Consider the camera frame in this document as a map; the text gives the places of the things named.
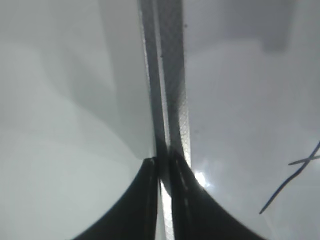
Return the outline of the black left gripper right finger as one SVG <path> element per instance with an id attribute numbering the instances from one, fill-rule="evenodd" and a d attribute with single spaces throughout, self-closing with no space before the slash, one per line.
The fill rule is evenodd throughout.
<path id="1" fill-rule="evenodd" d="M 171 212 L 176 240 L 262 240 L 223 209 L 199 184 L 185 158 L 168 155 Z"/>

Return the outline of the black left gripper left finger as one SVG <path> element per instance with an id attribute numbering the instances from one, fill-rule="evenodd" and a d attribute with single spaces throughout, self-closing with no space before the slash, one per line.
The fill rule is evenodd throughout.
<path id="1" fill-rule="evenodd" d="M 156 157 L 146 158 L 121 198 L 76 240 L 154 240 L 158 213 Z"/>

